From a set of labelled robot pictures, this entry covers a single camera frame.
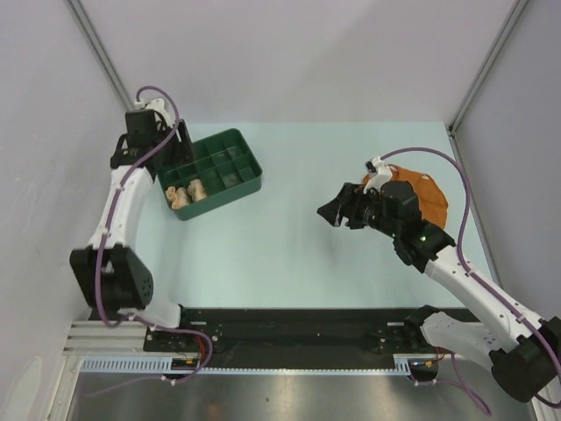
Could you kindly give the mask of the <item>peach boxer underwear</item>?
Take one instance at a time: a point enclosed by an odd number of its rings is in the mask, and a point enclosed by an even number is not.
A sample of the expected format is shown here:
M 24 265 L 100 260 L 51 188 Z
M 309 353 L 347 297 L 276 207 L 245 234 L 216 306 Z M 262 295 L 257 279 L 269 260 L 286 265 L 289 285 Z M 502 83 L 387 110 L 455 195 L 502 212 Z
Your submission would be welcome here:
M 191 204 L 190 195 L 185 187 L 170 186 L 165 191 L 166 198 L 174 211 L 180 210 Z

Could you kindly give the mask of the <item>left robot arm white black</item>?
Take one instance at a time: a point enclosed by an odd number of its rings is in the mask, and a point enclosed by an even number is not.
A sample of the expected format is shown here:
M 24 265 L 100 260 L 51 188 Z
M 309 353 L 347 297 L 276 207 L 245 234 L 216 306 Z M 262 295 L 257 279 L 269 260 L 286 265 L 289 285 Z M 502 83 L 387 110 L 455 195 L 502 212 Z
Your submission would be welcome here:
M 185 122 L 174 124 L 150 103 L 125 114 L 126 131 L 110 157 L 110 192 L 95 232 L 69 263 L 87 305 L 110 325 L 138 318 L 164 326 L 162 338 L 174 350 L 188 348 L 193 328 L 180 321 L 181 307 L 156 282 L 135 251 L 145 200 L 159 170 L 193 157 Z

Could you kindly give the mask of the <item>beige navy-trimmed underwear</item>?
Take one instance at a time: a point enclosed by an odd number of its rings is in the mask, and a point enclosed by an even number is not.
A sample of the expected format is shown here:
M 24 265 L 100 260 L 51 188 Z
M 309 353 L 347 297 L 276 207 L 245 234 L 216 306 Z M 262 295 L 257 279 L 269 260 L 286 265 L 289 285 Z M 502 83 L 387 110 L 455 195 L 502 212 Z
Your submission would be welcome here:
M 201 179 L 192 180 L 187 186 L 187 193 L 192 203 L 197 203 L 208 197 Z

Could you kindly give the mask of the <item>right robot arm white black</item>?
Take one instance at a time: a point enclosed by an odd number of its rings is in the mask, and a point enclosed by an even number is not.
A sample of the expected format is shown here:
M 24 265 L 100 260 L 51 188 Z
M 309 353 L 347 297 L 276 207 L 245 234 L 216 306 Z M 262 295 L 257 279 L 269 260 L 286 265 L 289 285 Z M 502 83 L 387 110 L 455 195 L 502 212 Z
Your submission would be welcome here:
M 423 219 L 408 182 L 387 182 L 380 189 L 347 182 L 316 212 L 333 227 L 369 227 L 390 237 L 405 265 L 448 289 L 481 323 L 465 324 L 424 306 L 404 330 L 411 350 L 438 346 L 458 353 L 489 370 L 521 403 L 537 398 L 559 376 L 560 319 L 544 319 L 469 268 L 454 239 Z

